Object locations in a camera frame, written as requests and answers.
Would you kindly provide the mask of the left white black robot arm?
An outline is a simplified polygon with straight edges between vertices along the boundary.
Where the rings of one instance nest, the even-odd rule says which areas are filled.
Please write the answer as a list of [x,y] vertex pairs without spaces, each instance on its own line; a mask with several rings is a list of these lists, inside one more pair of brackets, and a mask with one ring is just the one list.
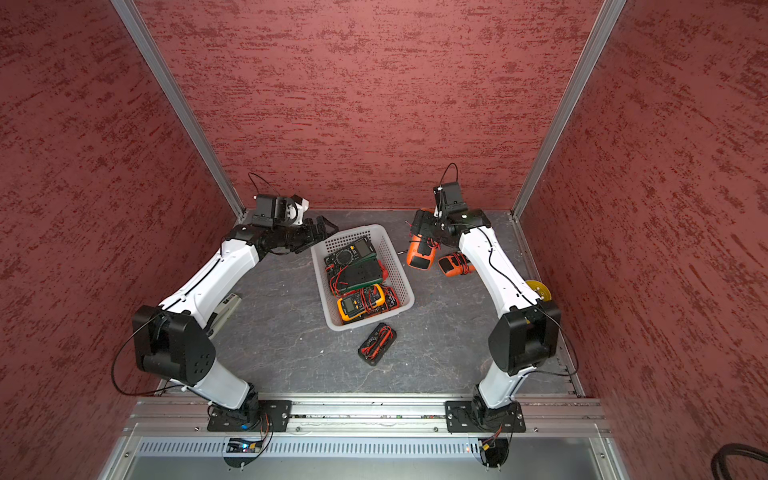
[[338,231],[323,216],[288,226],[235,226],[179,291],[134,314],[131,339],[137,368],[207,400],[210,431],[267,429],[269,415],[259,405],[258,392],[217,359],[208,323],[232,287],[265,256],[301,253]]

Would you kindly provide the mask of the black multimeter with red leads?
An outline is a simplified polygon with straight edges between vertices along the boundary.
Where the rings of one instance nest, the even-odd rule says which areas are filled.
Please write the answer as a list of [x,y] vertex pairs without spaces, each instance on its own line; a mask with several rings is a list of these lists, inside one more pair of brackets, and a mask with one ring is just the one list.
[[376,366],[397,339],[397,332],[385,323],[379,323],[357,349],[359,358],[369,366]]

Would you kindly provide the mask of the yellow black multimeter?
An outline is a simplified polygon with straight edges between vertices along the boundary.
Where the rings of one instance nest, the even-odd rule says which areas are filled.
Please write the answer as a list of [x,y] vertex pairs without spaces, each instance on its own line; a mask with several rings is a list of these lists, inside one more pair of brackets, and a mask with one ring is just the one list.
[[359,320],[386,303],[386,295],[380,284],[373,284],[351,291],[337,301],[343,323]]

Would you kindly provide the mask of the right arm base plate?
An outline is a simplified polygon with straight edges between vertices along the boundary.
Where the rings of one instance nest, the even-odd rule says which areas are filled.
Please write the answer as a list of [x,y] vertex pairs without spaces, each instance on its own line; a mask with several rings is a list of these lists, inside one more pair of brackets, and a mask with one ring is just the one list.
[[519,402],[491,409],[480,397],[471,401],[444,403],[447,429],[450,433],[524,433],[525,419]]

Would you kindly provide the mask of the large red black multimeter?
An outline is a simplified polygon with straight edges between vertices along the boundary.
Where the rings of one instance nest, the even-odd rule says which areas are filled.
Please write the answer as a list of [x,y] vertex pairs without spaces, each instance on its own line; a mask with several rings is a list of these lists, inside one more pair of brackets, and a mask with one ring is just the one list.
[[401,302],[394,288],[383,285],[382,290],[385,294],[385,310],[392,311],[401,307]]

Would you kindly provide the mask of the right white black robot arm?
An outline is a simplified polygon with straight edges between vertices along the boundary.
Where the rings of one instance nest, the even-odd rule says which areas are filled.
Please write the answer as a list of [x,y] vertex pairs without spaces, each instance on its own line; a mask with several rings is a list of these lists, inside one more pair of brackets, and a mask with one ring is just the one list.
[[482,211],[455,212],[440,218],[418,210],[411,235],[413,246],[457,247],[493,301],[498,321],[488,337],[492,364],[477,385],[469,408],[473,423],[489,430],[515,413],[515,395],[525,380],[555,355],[560,311],[518,273]]

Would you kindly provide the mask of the orange clamp meter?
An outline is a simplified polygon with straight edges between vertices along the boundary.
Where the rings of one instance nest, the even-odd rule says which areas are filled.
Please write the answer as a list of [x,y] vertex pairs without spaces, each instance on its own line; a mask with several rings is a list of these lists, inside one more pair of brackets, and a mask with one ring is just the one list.
[[409,248],[406,263],[409,267],[418,270],[429,270],[435,259],[439,244],[431,239],[413,236],[410,233]]

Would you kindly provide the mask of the orange multimeter with leads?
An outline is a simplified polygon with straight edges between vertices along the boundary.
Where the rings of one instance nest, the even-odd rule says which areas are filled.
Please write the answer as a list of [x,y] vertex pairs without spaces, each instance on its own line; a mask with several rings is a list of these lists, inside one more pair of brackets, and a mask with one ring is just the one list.
[[461,252],[451,252],[441,257],[437,265],[446,277],[464,276],[476,271],[471,261]]

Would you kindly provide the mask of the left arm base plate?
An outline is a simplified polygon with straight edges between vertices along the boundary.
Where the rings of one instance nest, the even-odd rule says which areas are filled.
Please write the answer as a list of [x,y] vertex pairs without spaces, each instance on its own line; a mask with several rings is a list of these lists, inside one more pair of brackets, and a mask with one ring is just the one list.
[[285,432],[291,416],[290,400],[256,400],[239,409],[227,409],[213,404],[208,408],[207,431],[227,432]]

